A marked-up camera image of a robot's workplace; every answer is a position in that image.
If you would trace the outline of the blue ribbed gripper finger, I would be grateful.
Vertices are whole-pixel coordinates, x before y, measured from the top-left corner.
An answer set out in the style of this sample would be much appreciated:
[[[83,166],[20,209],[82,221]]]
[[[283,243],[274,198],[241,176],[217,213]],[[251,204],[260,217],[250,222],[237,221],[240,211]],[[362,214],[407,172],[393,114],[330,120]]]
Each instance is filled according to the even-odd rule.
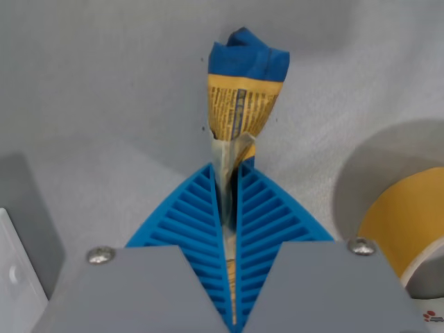
[[[334,241],[249,164],[237,181],[236,310],[240,332],[427,331],[373,241]]]
[[[36,332],[233,332],[211,166],[184,181],[124,248],[89,250]]]

